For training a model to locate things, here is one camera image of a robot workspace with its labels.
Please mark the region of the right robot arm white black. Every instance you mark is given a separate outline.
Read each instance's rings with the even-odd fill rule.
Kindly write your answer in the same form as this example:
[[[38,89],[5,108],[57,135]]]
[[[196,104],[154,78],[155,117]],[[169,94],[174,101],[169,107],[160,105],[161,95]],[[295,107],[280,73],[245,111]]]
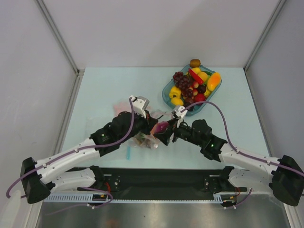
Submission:
[[[223,190],[245,187],[272,193],[289,206],[299,204],[304,191],[304,172],[290,156],[267,157],[233,147],[215,136],[205,120],[196,120],[188,126],[171,119],[162,122],[153,136],[165,145],[182,139],[200,147],[207,159],[227,164],[219,178]]]

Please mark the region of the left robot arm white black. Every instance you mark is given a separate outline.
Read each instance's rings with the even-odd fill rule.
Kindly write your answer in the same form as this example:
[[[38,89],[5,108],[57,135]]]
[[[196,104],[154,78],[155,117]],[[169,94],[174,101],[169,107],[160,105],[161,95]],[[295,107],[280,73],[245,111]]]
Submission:
[[[120,145],[138,133],[149,135],[158,123],[149,114],[142,117],[131,112],[119,113],[111,122],[97,130],[68,152],[35,161],[22,162],[20,176],[27,203],[34,204],[51,194],[52,181],[77,164],[100,158],[119,149]]]

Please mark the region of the brown longan bunch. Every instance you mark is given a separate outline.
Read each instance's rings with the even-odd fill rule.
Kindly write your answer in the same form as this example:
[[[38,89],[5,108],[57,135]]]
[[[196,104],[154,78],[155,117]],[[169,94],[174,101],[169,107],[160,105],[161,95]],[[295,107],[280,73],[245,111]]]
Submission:
[[[151,136],[140,134],[133,137],[133,141],[140,147],[152,149],[154,148],[154,139]]]

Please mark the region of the clear zip bag pink zipper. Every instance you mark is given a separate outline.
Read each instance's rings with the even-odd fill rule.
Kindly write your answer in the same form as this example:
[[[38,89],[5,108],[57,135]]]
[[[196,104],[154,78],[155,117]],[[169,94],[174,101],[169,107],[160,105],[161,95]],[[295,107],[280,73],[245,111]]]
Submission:
[[[153,136],[153,131],[159,119],[151,117],[148,111],[146,114],[147,117],[144,118],[136,113],[120,112],[111,122],[92,133],[88,139],[96,145],[95,150],[101,157],[118,150],[131,138],[138,137],[142,141],[148,141],[149,145],[155,144],[159,140]]]

